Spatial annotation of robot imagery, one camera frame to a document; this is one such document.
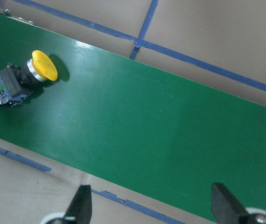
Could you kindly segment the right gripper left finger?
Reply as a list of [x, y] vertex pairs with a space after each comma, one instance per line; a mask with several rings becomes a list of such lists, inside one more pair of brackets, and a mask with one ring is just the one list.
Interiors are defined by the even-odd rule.
[[67, 224], [89, 224], [91, 216], [91, 186], [80, 185], [64, 214], [64, 220]]

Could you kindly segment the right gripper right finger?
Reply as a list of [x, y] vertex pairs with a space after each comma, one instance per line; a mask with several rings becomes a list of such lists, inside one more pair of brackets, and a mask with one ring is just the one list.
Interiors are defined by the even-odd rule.
[[223, 183], [211, 185], [211, 212], [217, 224], [246, 224], [249, 213]]

